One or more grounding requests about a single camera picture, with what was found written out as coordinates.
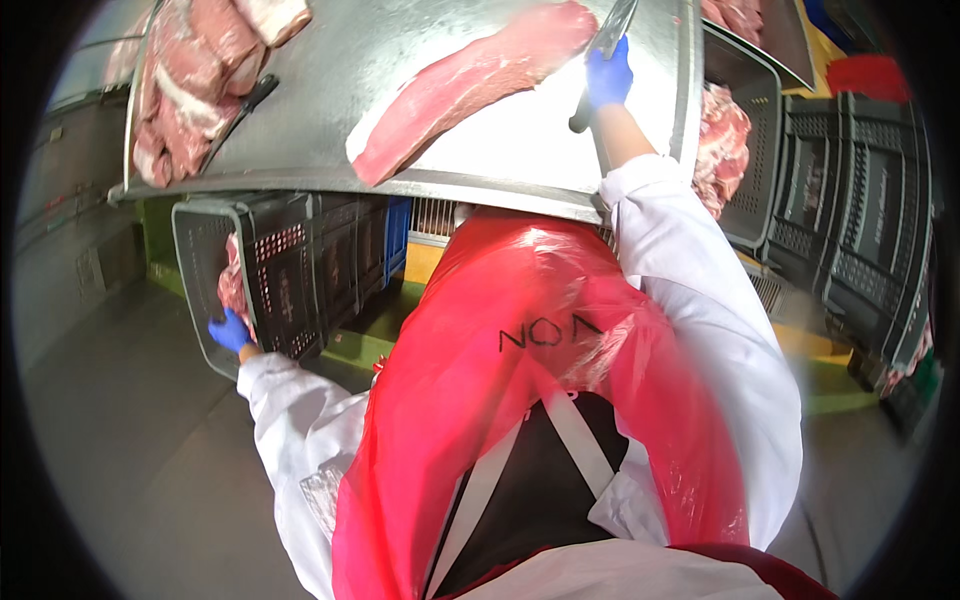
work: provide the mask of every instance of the hand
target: hand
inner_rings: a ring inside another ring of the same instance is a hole
[[[605,105],[622,105],[634,83],[634,72],[627,64],[627,37],[620,38],[610,60],[594,50],[587,59],[587,91],[594,110]]]
[[[253,343],[253,338],[250,337],[247,324],[235,312],[226,308],[224,314],[227,315],[226,321],[217,323],[211,318],[210,322],[206,324],[206,330],[210,332],[210,337],[213,338],[214,342],[239,354],[240,348]]]

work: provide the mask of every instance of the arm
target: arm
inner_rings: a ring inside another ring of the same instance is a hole
[[[612,64],[616,60],[622,64]],[[594,67],[600,68],[588,72],[590,94],[599,90],[606,100],[599,127],[608,152],[616,153],[600,194],[611,212],[620,265],[627,281],[663,309],[713,390],[740,459],[751,544],[765,549],[800,483],[796,381],[753,285],[689,179],[673,158],[647,149],[639,128],[624,127],[633,120],[622,107],[633,80],[623,75],[629,72],[625,53],[588,64]]]
[[[357,396],[263,351],[233,311],[207,329],[240,357],[237,392],[250,402],[253,440],[274,488],[276,530],[303,586],[333,598],[331,539],[337,489],[363,433],[367,392]]]

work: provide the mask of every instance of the floor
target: floor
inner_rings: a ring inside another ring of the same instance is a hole
[[[364,372],[320,363],[349,389]],[[246,401],[205,363],[186,305],[110,298],[25,374],[41,451],[94,556],[130,598],[307,598],[280,545]],[[800,494],[829,586],[847,589],[896,516],[917,452],[878,410],[804,423]],[[771,552],[823,580],[801,505]]]

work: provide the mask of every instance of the white coat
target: white coat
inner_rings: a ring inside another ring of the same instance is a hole
[[[803,459],[800,394],[763,306],[675,160],[638,156],[611,171],[600,193],[624,276],[662,308],[720,403],[743,472],[751,544],[763,550],[793,504]],[[278,354],[248,360],[237,391],[250,401],[283,546],[303,586],[332,599],[336,489],[360,443],[369,392],[351,396]],[[542,552],[463,597],[779,597],[742,564],[662,548],[659,501],[634,480],[642,472],[631,476],[637,469],[644,465],[628,453],[589,514],[631,541]]]

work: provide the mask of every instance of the knife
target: knife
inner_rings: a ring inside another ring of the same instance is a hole
[[[233,133],[233,130],[237,128],[237,125],[240,124],[240,121],[243,121],[244,117],[253,112],[257,105],[263,102],[263,99],[269,96],[278,85],[280,85],[280,80],[276,78],[276,75],[273,73],[267,73],[253,86],[251,92],[243,97],[243,100],[240,101],[240,112],[233,117],[233,120],[230,122],[230,125],[227,127],[227,130],[224,132],[224,134],[213,142],[213,145],[210,147],[210,152],[204,159],[204,164],[200,165],[200,173],[206,171],[206,167],[210,166],[210,163],[213,162],[213,158],[217,155],[220,147],[224,145],[224,141],[231,133]]]
[[[587,45],[587,51],[584,53],[584,62],[589,59],[594,50],[599,50],[604,60],[610,60],[613,56],[613,50],[616,48],[616,42],[627,33],[630,27],[630,21],[634,18],[636,5],[639,0],[617,0],[616,4],[607,15],[607,20],[603,22],[603,27],[593,36],[590,44]],[[590,118],[593,116],[593,108],[590,106],[590,98],[587,90],[580,96],[580,104],[577,105],[577,111],[570,117],[570,130],[574,133],[583,133],[590,125]]]

